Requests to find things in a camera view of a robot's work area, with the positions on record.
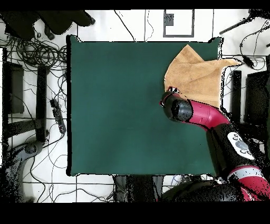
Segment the black cable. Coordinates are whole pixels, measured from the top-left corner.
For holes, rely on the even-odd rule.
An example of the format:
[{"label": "black cable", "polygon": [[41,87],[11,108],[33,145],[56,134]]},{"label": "black cable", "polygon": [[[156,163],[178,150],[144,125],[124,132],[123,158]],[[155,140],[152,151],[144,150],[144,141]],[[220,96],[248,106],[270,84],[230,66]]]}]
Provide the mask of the black cable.
[{"label": "black cable", "polygon": [[256,47],[257,47],[257,41],[258,41],[259,34],[260,34],[260,32],[258,33],[257,38],[256,38],[255,48],[254,48],[253,55],[255,55],[255,51],[256,51]]},{"label": "black cable", "polygon": [[[246,38],[248,38],[249,36],[251,36],[251,35],[254,35],[254,34],[258,33],[258,32],[259,32],[259,34],[260,34],[260,32],[261,32],[262,30],[266,30],[266,29],[270,28],[270,25],[264,27],[264,25],[265,25],[267,22],[268,22],[268,21],[266,21],[266,22],[263,24],[263,26],[262,26],[262,28],[261,28],[260,30],[258,30],[258,31],[254,32],[254,33],[251,33],[251,34],[245,36],[245,37],[242,39],[241,44],[240,44],[240,46],[239,46],[239,47],[240,47],[240,53],[241,53],[241,56],[243,57],[243,62],[244,62],[245,64],[247,64],[247,66],[249,66],[249,67],[252,68],[252,69],[254,69],[254,63],[253,63],[252,60],[257,61],[256,58],[262,58],[262,57],[254,57],[254,58],[251,59],[251,58],[249,58],[248,56],[243,55],[243,53],[242,53],[243,41],[244,41]],[[254,56],[255,51],[256,51],[258,36],[257,36],[257,38],[256,38],[256,43],[255,43],[255,48],[254,48],[253,56]],[[264,67],[265,67],[265,60],[264,60],[264,66],[263,66],[262,68],[260,68],[260,69],[254,69],[254,70],[258,71],[258,70],[263,69]]]},{"label": "black cable", "polygon": [[60,155],[60,156],[58,156],[58,158],[54,161],[54,163],[52,163],[53,164],[53,168],[52,168],[52,184],[51,185],[53,185],[53,169],[54,169],[54,167],[56,166],[55,165],[55,163],[56,163],[56,161],[61,157],[61,156],[64,156],[64,155]]},{"label": "black cable", "polygon": [[105,197],[98,197],[98,196],[96,196],[96,195],[94,195],[94,194],[88,193],[87,191],[85,191],[85,190],[82,189],[82,188],[78,188],[77,190],[74,190],[74,191],[71,191],[71,192],[68,192],[68,193],[61,193],[61,194],[58,194],[57,197],[54,199],[53,203],[55,203],[55,201],[57,200],[57,198],[58,198],[59,196],[65,195],[65,194],[71,194],[71,193],[73,193],[73,192],[75,192],[75,191],[78,191],[78,190],[81,190],[81,191],[85,192],[86,194],[88,194],[88,195],[90,195],[90,196],[92,196],[92,197],[95,197],[96,199],[99,199],[100,201],[103,201],[103,202],[110,202],[110,201],[106,201]]},{"label": "black cable", "polygon": [[152,26],[152,25],[149,23],[149,21],[148,21],[149,12],[150,12],[150,10],[148,10],[147,22],[148,22],[148,24],[149,24],[149,25],[152,27],[152,33],[151,33],[151,36],[149,37],[149,38],[151,38],[151,37],[152,37],[152,35],[153,35],[153,33],[154,33],[154,28],[153,28],[153,26]]},{"label": "black cable", "polygon": [[114,13],[116,13],[116,15],[118,16],[118,18],[121,20],[122,24],[124,25],[124,27],[127,29],[127,31],[129,32],[129,34],[132,36],[133,41],[135,42],[135,39],[133,37],[133,35],[130,33],[129,29],[126,27],[126,25],[124,24],[123,20],[121,19],[121,17],[117,14],[117,12],[114,10]]},{"label": "black cable", "polygon": [[54,142],[52,142],[52,143],[49,143],[49,144],[46,145],[46,146],[43,146],[43,148],[46,148],[46,147],[48,147],[49,145],[52,145],[52,144],[54,144],[54,143],[60,141],[64,136],[65,136],[65,135],[63,134],[58,140],[56,140],[56,141],[54,141]]},{"label": "black cable", "polygon": [[40,200],[41,196],[42,196],[43,193],[45,192],[46,186],[45,186],[45,184],[44,184],[43,182],[41,182],[40,180],[38,180],[37,178],[35,178],[35,177],[33,176],[33,174],[32,174],[32,168],[33,168],[33,166],[34,166],[34,163],[35,163],[35,156],[34,156],[34,160],[33,160],[32,166],[31,166],[31,168],[30,168],[30,174],[31,174],[31,176],[32,176],[33,179],[35,179],[37,182],[41,183],[41,184],[44,186],[43,192],[41,193],[40,197],[39,197],[38,200],[36,201],[36,203],[38,203],[38,201]]},{"label": "black cable", "polygon": [[39,162],[38,165],[40,165],[47,157],[48,157],[48,156],[46,156],[44,159],[42,159],[42,160]]}]

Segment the green tablecloth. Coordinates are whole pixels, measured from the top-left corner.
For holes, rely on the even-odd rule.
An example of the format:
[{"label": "green tablecloth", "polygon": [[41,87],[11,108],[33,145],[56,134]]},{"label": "green tablecloth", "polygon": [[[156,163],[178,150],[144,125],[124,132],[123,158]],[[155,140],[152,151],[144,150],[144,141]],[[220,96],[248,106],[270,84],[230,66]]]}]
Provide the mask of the green tablecloth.
[{"label": "green tablecloth", "polygon": [[189,44],[205,61],[220,38],[197,42],[71,42],[71,175],[214,173],[206,133],[159,106],[164,75]]}]

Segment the floor tile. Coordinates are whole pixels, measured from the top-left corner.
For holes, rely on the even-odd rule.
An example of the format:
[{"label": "floor tile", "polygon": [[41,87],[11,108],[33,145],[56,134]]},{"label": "floor tile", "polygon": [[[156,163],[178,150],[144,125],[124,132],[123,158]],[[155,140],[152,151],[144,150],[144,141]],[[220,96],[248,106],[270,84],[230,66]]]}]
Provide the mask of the floor tile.
[{"label": "floor tile", "polygon": [[[240,54],[240,47],[242,39],[262,28],[265,19],[255,18],[253,21],[243,24],[231,31],[222,35],[219,34],[222,30],[242,21],[249,15],[248,10],[222,10],[216,9],[214,14],[214,37],[221,36],[224,38],[222,54]],[[266,45],[270,43],[269,40],[270,29],[264,30],[259,34],[255,55],[268,55],[270,48]],[[242,53],[246,55],[253,55],[258,33],[249,36],[244,42]]]},{"label": "floor tile", "polygon": [[77,202],[101,202],[97,197],[103,197],[100,198],[101,200],[105,201],[106,197],[110,195],[110,193],[113,190],[113,185],[86,185],[86,184],[78,184],[77,185],[78,192],[77,192]]},{"label": "floor tile", "polygon": [[52,203],[52,201],[55,201],[55,203],[72,203],[76,200],[76,185],[67,185],[67,184],[54,184],[53,188],[50,188],[50,184],[45,184],[45,192],[42,194],[44,190],[44,186],[40,183],[23,183],[23,188],[25,192],[26,197],[34,197],[35,203],[37,202],[38,198],[42,194],[41,198],[39,199],[39,203]]},{"label": "floor tile", "polygon": [[111,175],[80,174],[77,177],[78,183],[113,183]]}]

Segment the white floor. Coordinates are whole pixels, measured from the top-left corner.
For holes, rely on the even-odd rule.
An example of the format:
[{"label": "white floor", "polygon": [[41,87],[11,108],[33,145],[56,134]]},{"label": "white floor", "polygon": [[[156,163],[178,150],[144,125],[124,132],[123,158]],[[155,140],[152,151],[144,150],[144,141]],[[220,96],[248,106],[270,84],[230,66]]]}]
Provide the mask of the white floor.
[{"label": "white floor", "polygon": [[[93,18],[95,18],[96,23],[88,27],[77,27],[76,24],[73,24],[70,29],[63,35],[56,36],[52,41],[57,44],[59,47],[66,45],[65,36],[67,34],[77,35],[81,41],[132,41],[132,37],[126,28],[123,26],[119,18],[115,15],[114,11],[87,11]],[[131,11],[117,11],[124,21],[127,28],[130,30],[136,41],[144,41],[148,38],[148,41],[199,41],[207,42],[212,37],[218,37],[219,32],[225,28],[228,28],[231,25],[239,22],[243,18],[248,16],[248,10],[195,10],[195,33],[193,38],[163,38],[163,10],[146,10],[146,18],[148,17],[149,25],[146,21],[146,34],[144,36],[144,14],[145,10],[131,10]],[[181,14],[185,14],[185,10],[177,10],[176,15],[181,17]],[[264,19],[257,18],[251,23],[244,24],[232,31],[229,31],[222,35],[224,37],[224,43],[222,47],[222,55],[225,57],[235,57],[240,60],[243,60],[242,57],[238,56],[240,54],[239,45],[242,39],[257,30],[259,30],[262,25],[265,23]],[[178,22],[176,27],[176,32],[187,29],[184,24]],[[5,24],[0,23],[0,38],[4,39]],[[41,33],[41,40],[47,40],[47,37],[44,35],[43,23],[38,20],[35,23],[35,29]],[[267,48],[266,45],[270,43],[270,30],[266,30],[261,33],[258,37],[257,47],[255,55],[268,55],[270,54],[270,48]],[[252,35],[248,37],[243,43],[243,54],[253,55],[255,40],[257,35]],[[12,61],[17,63],[15,60],[16,54],[13,53]],[[262,68],[263,63],[259,63],[258,67]],[[255,70],[250,69],[246,65],[240,66],[238,69],[242,71],[242,85],[245,86],[245,78],[247,74],[256,72]],[[226,76],[229,75],[230,69],[226,69]],[[55,71],[56,76],[62,75],[60,71]],[[24,76],[24,89],[32,89],[36,92],[35,87],[30,86],[36,84],[36,75],[32,72],[25,71]],[[57,78],[51,73],[48,76],[47,81],[48,86],[57,93],[59,87],[57,85]],[[228,93],[230,90],[225,87],[224,93]],[[245,88],[242,89],[242,96],[244,99]],[[54,93],[48,88],[47,97],[49,99],[54,96]],[[227,94],[224,97],[224,106],[230,111],[229,100],[230,94]],[[35,117],[35,95],[31,91],[24,92],[24,101],[28,106],[30,113]],[[64,101],[61,101],[62,110],[65,110]],[[242,104],[242,114],[244,113],[244,104]],[[50,104],[47,105],[47,129],[55,124],[53,118],[52,110]],[[30,116],[25,110],[24,114],[13,115],[12,119],[10,118],[9,122],[16,122],[19,120],[29,119]],[[14,147],[18,144],[21,144],[28,138],[33,135],[34,131],[20,134],[9,139],[10,146]],[[50,134],[50,142],[57,140],[61,134],[59,133],[58,127],[56,125],[52,126]],[[50,158],[53,163],[60,156],[55,165],[62,167],[63,169],[54,167],[50,161],[48,152],[50,153]],[[49,188],[51,183],[53,183],[53,200],[55,202],[91,202],[95,197],[87,195],[84,191],[76,189],[84,189],[86,192],[98,196],[107,197],[113,189],[113,180],[111,176],[108,175],[79,175],[78,177],[70,177],[65,173],[65,167],[67,166],[67,136],[65,136],[57,145],[53,144],[49,146],[44,151],[42,151],[35,159],[33,175],[45,183],[46,189],[45,193],[42,195],[39,202],[52,202],[49,196]],[[24,169],[24,189],[26,196],[34,196],[37,198],[42,193],[44,186],[36,182],[31,175],[29,174],[30,167],[33,163],[33,159],[29,159]],[[164,185],[174,185],[176,181],[172,181],[172,176],[166,176],[164,180]]]}]

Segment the wire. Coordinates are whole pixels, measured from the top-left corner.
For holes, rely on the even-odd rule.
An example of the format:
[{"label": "wire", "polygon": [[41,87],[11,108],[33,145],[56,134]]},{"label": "wire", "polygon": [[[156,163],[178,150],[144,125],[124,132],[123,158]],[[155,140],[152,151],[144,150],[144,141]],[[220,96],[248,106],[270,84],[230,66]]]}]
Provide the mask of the wire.
[{"label": "wire", "polygon": [[52,144],[54,144],[54,143],[60,141],[64,136],[65,136],[65,135],[63,134],[58,140],[56,140],[56,141],[54,141],[54,142],[52,142],[52,143],[49,143],[49,144],[46,145],[46,146],[43,146],[43,148],[46,148],[46,147],[48,147],[49,145],[52,145]]},{"label": "wire", "polygon": [[32,166],[31,166],[31,168],[30,168],[30,174],[31,174],[32,178],[34,178],[37,182],[41,183],[41,184],[44,186],[43,192],[41,193],[40,197],[39,197],[38,200],[36,201],[36,203],[38,203],[38,201],[40,200],[41,196],[42,196],[43,193],[45,192],[46,186],[45,186],[45,184],[44,184],[43,182],[41,182],[40,180],[38,180],[37,178],[35,178],[35,177],[33,176],[33,174],[32,174],[32,168],[33,168],[33,166],[34,166],[34,163],[35,163],[35,156],[34,156],[34,160],[33,160]]},{"label": "wire", "polygon": [[[251,34],[245,36],[245,37],[242,39],[241,44],[240,44],[240,46],[239,46],[239,47],[240,47],[240,53],[241,53],[241,56],[243,57],[244,62],[245,62],[250,68],[252,68],[253,70],[256,70],[256,71],[261,70],[261,69],[263,69],[263,68],[265,67],[265,60],[264,60],[263,57],[254,57],[254,58],[251,59],[251,58],[249,58],[248,56],[243,55],[243,53],[242,53],[243,41],[244,41],[246,38],[248,38],[249,36],[254,35],[254,34],[256,34],[256,33],[259,32],[259,33],[258,33],[258,36],[257,36],[257,38],[256,38],[256,42],[255,42],[255,48],[254,48],[254,52],[253,52],[253,56],[254,56],[254,55],[255,55],[255,51],[256,51],[256,47],[257,47],[257,40],[258,40],[258,37],[259,37],[260,32],[262,32],[262,30],[266,30],[266,29],[270,28],[270,25],[264,27],[264,25],[265,25],[266,23],[268,23],[268,20],[265,21],[265,23],[263,24],[263,26],[262,26],[261,29],[259,29],[258,31],[254,32],[254,33],[251,33]],[[255,68],[254,68],[253,60],[255,60],[256,65],[257,65],[257,63],[258,63],[258,60],[257,60],[257,59],[258,59],[258,58],[262,58],[262,59],[263,59],[263,61],[264,61],[264,66],[263,66],[262,68],[260,68],[260,69],[255,69]]]},{"label": "wire", "polygon": [[258,33],[257,38],[256,38],[255,48],[254,48],[253,55],[255,55],[255,51],[256,51],[256,47],[257,47],[257,41],[258,41],[258,37],[259,37],[259,34],[260,34],[260,33],[261,33],[261,32]]},{"label": "wire", "polygon": [[65,195],[65,194],[71,194],[71,193],[76,192],[76,191],[78,191],[78,190],[83,191],[83,192],[85,192],[86,194],[88,194],[88,195],[90,195],[90,196],[92,196],[92,197],[95,197],[96,199],[99,199],[100,201],[103,201],[103,202],[110,202],[110,201],[106,201],[105,197],[98,197],[98,196],[96,196],[96,195],[94,195],[94,194],[88,193],[88,192],[85,191],[84,189],[78,188],[78,189],[76,189],[76,190],[74,190],[74,191],[71,191],[71,192],[68,192],[68,193],[61,193],[61,194],[58,194],[57,197],[54,199],[53,203],[55,203],[55,201],[57,200],[57,198],[58,198],[59,196]]},{"label": "wire", "polygon": [[117,12],[114,10],[114,13],[116,13],[116,15],[118,16],[118,18],[121,20],[122,24],[124,25],[124,27],[127,29],[127,31],[129,32],[129,34],[132,36],[133,41],[135,42],[135,39],[133,37],[133,35],[130,33],[129,29],[126,27],[126,25],[124,24],[123,20],[121,19],[121,17],[117,14]]},{"label": "wire", "polygon": [[152,27],[152,33],[151,33],[151,36],[149,37],[149,38],[151,38],[152,37],[152,35],[153,35],[153,33],[154,33],[154,28],[153,28],[153,26],[149,23],[149,21],[148,21],[148,17],[149,17],[149,12],[150,12],[150,10],[148,10],[148,15],[147,15],[147,22],[148,22],[148,24]]}]

